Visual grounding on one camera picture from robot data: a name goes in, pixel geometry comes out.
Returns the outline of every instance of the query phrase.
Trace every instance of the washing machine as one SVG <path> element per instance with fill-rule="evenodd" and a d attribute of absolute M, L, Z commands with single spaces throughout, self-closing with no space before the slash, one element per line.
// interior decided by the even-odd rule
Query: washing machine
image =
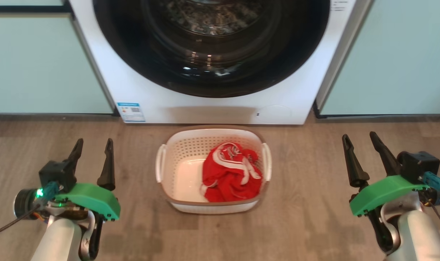
<path fill-rule="evenodd" d="M 71 0 L 126 123 L 304 124 L 355 0 Z"/>

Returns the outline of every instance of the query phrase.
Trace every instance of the blue and white sticker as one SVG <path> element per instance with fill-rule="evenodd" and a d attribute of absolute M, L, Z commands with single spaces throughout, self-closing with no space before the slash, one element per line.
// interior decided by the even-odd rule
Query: blue and white sticker
<path fill-rule="evenodd" d="M 144 114 L 142 114 L 139 103 L 117 103 L 117 105 L 124 122 L 145 122 Z"/>

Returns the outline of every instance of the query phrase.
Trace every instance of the black cable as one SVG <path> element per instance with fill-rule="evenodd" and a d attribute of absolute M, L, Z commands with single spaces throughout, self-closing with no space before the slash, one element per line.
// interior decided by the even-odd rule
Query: black cable
<path fill-rule="evenodd" d="M 30 210 L 28 213 L 25 213 L 24 215 L 22 215 L 21 217 L 17 218 L 16 220 L 10 222 L 9 224 L 3 226 L 0 228 L 0 233 L 8 228 L 10 228 L 11 226 L 15 225 L 15 223 L 17 223 L 18 221 L 26 218 L 27 216 L 31 215 L 33 212 L 35 212 L 41 205 L 36 205 L 32 210 Z"/>
<path fill-rule="evenodd" d="M 418 193 L 420 193 L 420 194 L 424 197 L 424 199 L 427 200 L 427 202 L 429 202 L 429 203 L 431 204 L 432 210 L 434 210 L 434 213 L 436 213 L 436 215 L 437 215 L 437 217 L 439 218 L 439 221 L 440 221 L 440 215 L 439 215 L 439 212 L 437 211 L 437 209 L 436 209 L 436 207 L 434 206 L 434 204 L 432 203 L 432 201 L 431 201 L 430 199 L 428 199 L 428 198 L 424 195 L 423 192 L 418 191 Z"/>

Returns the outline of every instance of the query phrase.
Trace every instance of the red and white garment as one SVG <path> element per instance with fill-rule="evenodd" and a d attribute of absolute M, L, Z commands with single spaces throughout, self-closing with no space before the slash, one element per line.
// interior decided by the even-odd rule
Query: red and white garment
<path fill-rule="evenodd" d="M 258 155 L 226 142 L 213 149 L 202 168 L 201 193 L 209 202 L 246 200 L 258 195 L 262 174 L 254 165 Z"/>

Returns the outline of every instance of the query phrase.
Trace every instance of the green plastic bracket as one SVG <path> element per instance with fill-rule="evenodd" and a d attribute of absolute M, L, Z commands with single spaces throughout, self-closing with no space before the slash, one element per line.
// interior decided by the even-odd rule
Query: green plastic bracket
<path fill-rule="evenodd" d="M 90 183 L 76 183 L 69 193 L 58 194 L 55 200 L 68 198 L 71 202 L 95 211 L 108 220 L 120 218 L 120 203 L 115 195 L 105 188 Z"/>
<path fill-rule="evenodd" d="M 364 215 L 365 211 L 374 210 L 412 190 L 424 188 L 429 188 L 429 186 L 414 185 L 400 175 L 389 176 L 362 189 L 350 202 L 350 209 L 354 215 Z"/>

